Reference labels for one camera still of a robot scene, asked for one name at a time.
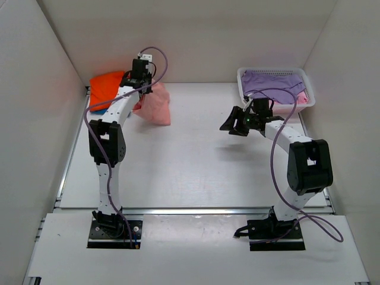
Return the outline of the salmon pink t-shirt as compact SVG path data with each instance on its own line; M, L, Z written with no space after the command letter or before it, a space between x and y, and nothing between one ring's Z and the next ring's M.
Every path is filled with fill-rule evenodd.
M163 83L152 86L152 92L143 95L134 106L133 114L155 125L169 126L170 117L170 94Z

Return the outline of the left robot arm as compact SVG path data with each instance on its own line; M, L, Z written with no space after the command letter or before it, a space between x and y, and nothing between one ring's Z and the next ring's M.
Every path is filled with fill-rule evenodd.
M119 167L126 155L122 126L140 97L151 93L154 67L152 55L138 55L132 69L121 78L116 100L100 119L87 122L90 155L99 176L99 207L93 217L111 238L119 238L130 229L119 199Z

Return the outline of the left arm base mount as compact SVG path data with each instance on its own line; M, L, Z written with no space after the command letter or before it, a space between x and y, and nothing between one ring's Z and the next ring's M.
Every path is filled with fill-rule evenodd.
M140 249L142 220L125 220L117 214L93 211L87 247L90 249Z

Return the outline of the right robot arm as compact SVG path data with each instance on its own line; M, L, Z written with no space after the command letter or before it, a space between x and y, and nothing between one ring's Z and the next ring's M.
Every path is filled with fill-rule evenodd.
M287 224L297 219L306 203L333 182L328 143L313 140L288 126L287 119L273 115L273 106L268 99L250 100L245 107L234 106L220 130L241 137L256 130L273 142L270 170L280 201L271 210L272 219L267 221L266 230L274 238L286 233ZM274 173L277 146L288 155L285 192L279 190Z

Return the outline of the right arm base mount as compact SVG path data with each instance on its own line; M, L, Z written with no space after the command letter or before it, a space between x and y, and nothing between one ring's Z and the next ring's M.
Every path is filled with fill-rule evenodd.
M304 251L306 249L300 226L296 219L278 221L274 213L258 220L248 220L246 226L233 235L239 239L248 237L250 251Z

